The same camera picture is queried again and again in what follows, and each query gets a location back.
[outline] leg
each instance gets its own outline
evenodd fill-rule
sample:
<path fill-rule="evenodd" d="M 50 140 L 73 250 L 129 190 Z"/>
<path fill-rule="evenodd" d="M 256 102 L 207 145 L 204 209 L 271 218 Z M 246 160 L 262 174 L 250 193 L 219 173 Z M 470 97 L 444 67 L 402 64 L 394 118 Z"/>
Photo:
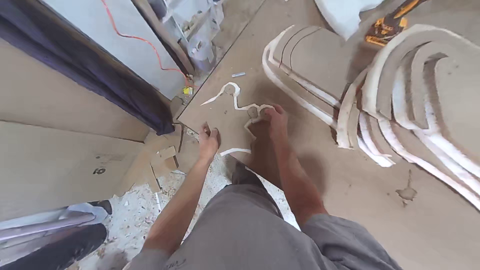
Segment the leg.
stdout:
<path fill-rule="evenodd" d="M 279 218 L 283 219 L 280 208 L 278 208 L 278 205 L 276 204 L 275 200 L 273 200 L 272 196 L 268 193 L 264 184 L 262 184 L 262 181 L 258 179 L 255 173 L 247 170 L 245 168 L 245 165 L 240 162 L 237 162 L 237 164 L 235 165 L 235 171 L 232 174 L 232 184 L 252 184 L 263 189 L 265 191 L 264 197 L 266 197 L 266 199 L 268 199 L 275 206 Z"/>
<path fill-rule="evenodd" d="M 240 162 L 235 164 L 235 171 L 232 174 L 232 184 L 254 184 L 266 191 L 262 181 L 260 181 L 253 172 L 247 170 L 245 165 Z"/>

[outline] electrical cord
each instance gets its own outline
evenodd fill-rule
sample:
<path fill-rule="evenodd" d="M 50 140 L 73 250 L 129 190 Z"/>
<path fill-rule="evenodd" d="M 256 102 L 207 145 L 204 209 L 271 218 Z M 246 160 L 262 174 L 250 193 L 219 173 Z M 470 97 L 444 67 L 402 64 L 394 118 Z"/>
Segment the electrical cord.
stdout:
<path fill-rule="evenodd" d="M 161 69 L 161 70 L 180 72 L 180 73 L 183 75 L 183 77 L 185 78 L 185 86 L 186 86 L 186 87 L 194 87 L 194 86 L 195 86 L 195 85 L 190 85 L 190 84 L 189 84 L 189 81 L 188 81 L 187 76 L 186 76 L 181 70 L 176 69 L 176 68 L 163 68 L 163 67 L 162 67 L 162 61 L 160 60 L 160 55 L 158 54 L 158 51 L 156 50 L 155 46 L 153 46 L 153 44 L 152 44 L 150 41 L 148 41 L 148 40 L 146 40 L 146 39 L 144 39 L 144 38 L 141 38 L 141 37 L 130 36 L 130 35 L 126 35 L 126 34 L 120 33 L 120 32 L 118 31 L 118 29 L 117 29 L 117 26 L 115 25 L 115 21 L 113 20 L 112 13 L 110 12 L 110 9 L 108 8 L 107 3 L 105 2 L 105 0 L 101 0 L 101 1 L 102 1 L 102 3 L 103 3 L 103 6 L 105 7 L 105 10 L 107 11 L 108 17 L 109 17 L 109 19 L 110 19 L 110 23 L 111 23 L 112 26 L 113 26 L 113 30 L 115 30 L 115 32 L 117 33 L 117 35 L 119 35 L 119 36 L 121 36 L 121 37 L 135 38 L 135 39 L 138 39 L 138 40 L 141 40 L 141 41 L 143 41 L 143 42 L 148 43 L 148 44 L 153 48 L 153 50 L 155 51 L 155 54 L 156 54 L 156 57 L 157 57 L 157 59 L 158 59 L 158 63 L 160 64 L 160 69 Z"/>

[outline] small metal part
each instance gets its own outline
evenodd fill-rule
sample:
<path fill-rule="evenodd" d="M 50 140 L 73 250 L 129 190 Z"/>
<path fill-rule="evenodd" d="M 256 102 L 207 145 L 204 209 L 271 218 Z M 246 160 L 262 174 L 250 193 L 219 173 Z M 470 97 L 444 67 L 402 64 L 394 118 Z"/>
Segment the small metal part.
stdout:
<path fill-rule="evenodd" d="M 240 76 L 243 76 L 243 75 L 246 75 L 246 73 L 245 72 L 240 72 L 240 73 L 237 73 L 237 74 L 233 74 L 232 78 L 240 77 Z"/>

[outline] workbench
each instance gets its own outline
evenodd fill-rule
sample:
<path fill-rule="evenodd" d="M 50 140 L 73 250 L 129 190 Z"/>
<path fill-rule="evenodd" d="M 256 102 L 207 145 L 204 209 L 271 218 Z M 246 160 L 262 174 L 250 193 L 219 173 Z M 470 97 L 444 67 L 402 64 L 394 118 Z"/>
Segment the workbench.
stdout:
<path fill-rule="evenodd" d="M 405 160 L 382 168 L 360 150 L 338 148 L 335 133 L 327 124 L 266 77 L 263 50 L 292 24 L 324 26 L 325 22 L 313 0 L 266 0 L 179 120 L 196 132 L 207 121 L 211 128 L 219 129 L 222 138 L 239 136 L 238 130 L 229 128 L 232 124 L 225 104 L 200 106 L 228 82 L 241 87 L 239 107 L 280 104 L 289 116 L 290 142 L 307 174 L 324 193 L 330 214 L 365 226 L 405 269 L 477 268 L 480 215 L 466 200 Z M 239 72 L 246 75 L 231 77 Z M 268 123 L 254 127 L 257 140 L 252 154 L 231 155 L 279 186 L 267 128 Z M 407 187 L 418 192 L 413 200 L 396 192 Z"/>

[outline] white panel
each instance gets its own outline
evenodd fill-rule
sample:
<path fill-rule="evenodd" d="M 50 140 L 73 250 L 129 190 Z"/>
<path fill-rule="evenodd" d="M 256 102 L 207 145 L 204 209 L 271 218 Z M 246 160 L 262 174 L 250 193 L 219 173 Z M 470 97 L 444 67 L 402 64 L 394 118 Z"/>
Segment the white panel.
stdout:
<path fill-rule="evenodd" d="M 80 31 L 110 52 L 118 60 L 155 86 L 172 100 L 184 86 L 183 74 L 160 69 L 154 50 L 146 42 L 120 37 L 113 30 L 101 0 L 43 0 Z M 163 68 L 178 66 L 155 36 L 152 29 L 130 0 L 106 0 L 120 33 L 150 41 L 162 61 Z"/>

